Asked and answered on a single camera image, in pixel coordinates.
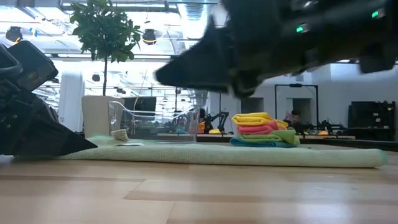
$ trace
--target blue towel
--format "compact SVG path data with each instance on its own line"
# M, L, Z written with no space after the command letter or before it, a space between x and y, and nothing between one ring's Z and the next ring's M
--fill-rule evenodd
M234 146L245 146L245 147L295 147L292 144L286 142L244 142L237 137L229 140Z

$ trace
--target white planter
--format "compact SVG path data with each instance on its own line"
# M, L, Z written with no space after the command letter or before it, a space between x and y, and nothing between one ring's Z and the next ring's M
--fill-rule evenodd
M110 135L108 114L108 102L110 101L117 101L124 105L124 99L111 96L83 96L81 98L86 138L95 134Z

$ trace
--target light green towel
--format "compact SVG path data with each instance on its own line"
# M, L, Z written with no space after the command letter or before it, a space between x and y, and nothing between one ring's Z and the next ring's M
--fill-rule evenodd
M285 141L294 146L300 144L295 130L278 130L270 134L238 134L238 138L245 142L281 142Z
M165 144L150 141L139 141L144 146L115 146L125 142L102 136L89 140L98 145L98 148L75 152L59 159L345 168L378 167L387 162L387 156L379 149L316 150L299 147L286 149Z

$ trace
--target green led light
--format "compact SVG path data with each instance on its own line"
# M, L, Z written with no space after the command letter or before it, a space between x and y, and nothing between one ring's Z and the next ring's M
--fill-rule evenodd
M296 28L296 32L303 32L303 31L304 31L303 27Z
M372 13L372 18L375 18L375 17L377 17L378 15L379 15L379 11L376 11L376 12Z

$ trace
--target tree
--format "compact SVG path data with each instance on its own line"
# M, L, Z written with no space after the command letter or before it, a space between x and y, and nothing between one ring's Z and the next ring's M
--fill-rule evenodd
M87 5L73 3L72 10L70 22L77 22L73 35L77 35L83 44L81 52L89 51L92 61L105 61L105 96L108 59L111 59L111 63L134 59L131 50L136 45L139 47L142 34L140 26L134 26L126 12L113 6L110 0L87 0Z

